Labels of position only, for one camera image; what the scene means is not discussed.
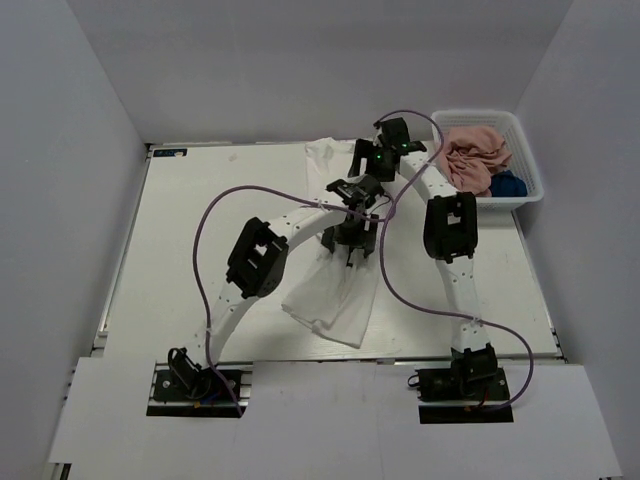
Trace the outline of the white t shirt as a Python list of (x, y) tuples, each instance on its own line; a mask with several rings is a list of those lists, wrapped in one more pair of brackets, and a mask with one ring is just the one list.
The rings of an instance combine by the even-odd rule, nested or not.
[[(307, 194), (315, 197), (326, 185), (345, 179), (355, 142), (322, 138), (305, 144)], [(360, 348), (373, 309), (380, 271), (378, 257), (357, 253), (353, 268), (345, 265), (347, 248), (334, 253), (320, 245), (302, 280), (282, 301), (282, 310), (315, 335)]]

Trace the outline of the pink t shirt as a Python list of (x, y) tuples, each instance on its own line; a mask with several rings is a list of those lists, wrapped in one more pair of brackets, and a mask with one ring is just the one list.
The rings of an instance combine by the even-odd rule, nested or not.
[(491, 197), (492, 176), (505, 171), (511, 159), (505, 138), (493, 127), (457, 126), (444, 136), (438, 166), (458, 191)]

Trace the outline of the blue t shirt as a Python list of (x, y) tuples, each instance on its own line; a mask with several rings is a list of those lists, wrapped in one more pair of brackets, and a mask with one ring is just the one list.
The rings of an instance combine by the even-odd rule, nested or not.
[(510, 170), (505, 170), (493, 175), (489, 191), (494, 198), (521, 198), (528, 195), (525, 182), (515, 176)]

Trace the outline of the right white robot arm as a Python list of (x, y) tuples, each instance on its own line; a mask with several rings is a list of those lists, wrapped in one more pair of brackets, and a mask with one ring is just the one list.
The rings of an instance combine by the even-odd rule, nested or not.
[(474, 281), (474, 254), (478, 245), (477, 204), (471, 193), (457, 190), (435, 165), (431, 153), (410, 138), (401, 110), (374, 123), (372, 141), (358, 139), (349, 174), (366, 173), (381, 182), (396, 176), (406, 180), (397, 195), (413, 188), (426, 207), (423, 244), (440, 273), (449, 310), (440, 314), (454, 321), (449, 384), (471, 397), (495, 379), (495, 350), (480, 319), (480, 303)]

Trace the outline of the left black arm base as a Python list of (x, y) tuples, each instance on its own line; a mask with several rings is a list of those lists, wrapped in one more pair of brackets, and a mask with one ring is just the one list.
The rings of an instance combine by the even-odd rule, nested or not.
[(233, 418), (245, 412), (251, 383), (251, 370), (220, 370), (235, 395), (233, 400), (222, 380), (209, 369), (192, 388), (187, 387), (166, 364), (157, 364), (152, 376), (146, 416), (172, 418)]

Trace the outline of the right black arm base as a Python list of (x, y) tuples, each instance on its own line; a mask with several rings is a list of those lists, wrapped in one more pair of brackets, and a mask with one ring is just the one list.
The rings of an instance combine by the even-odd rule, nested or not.
[(423, 425), (507, 424), (514, 422), (511, 406), (493, 410), (510, 399), (502, 368), (490, 379), (471, 385), (454, 376), (451, 368), (418, 369), (407, 379), (417, 392)]

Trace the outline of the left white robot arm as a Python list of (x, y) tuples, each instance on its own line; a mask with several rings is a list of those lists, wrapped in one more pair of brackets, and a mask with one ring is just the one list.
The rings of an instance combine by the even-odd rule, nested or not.
[(251, 307), (279, 287), (289, 255), (311, 239), (320, 243), (318, 255), (286, 297), (284, 311), (316, 334), (368, 319), (377, 287), (377, 228), (384, 222), (373, 210), (385, 195), (370, 175), (338, 179), (314, 199), (296, 198), (298, 206), (289, 213), (249, 219), (229, 254), (218, 298), (203, 301), (199, 358), (190, 358), (184, 347), (168, 353), (173, 387), (194, 401), (231, 392), (217, 368), (226, 343)]

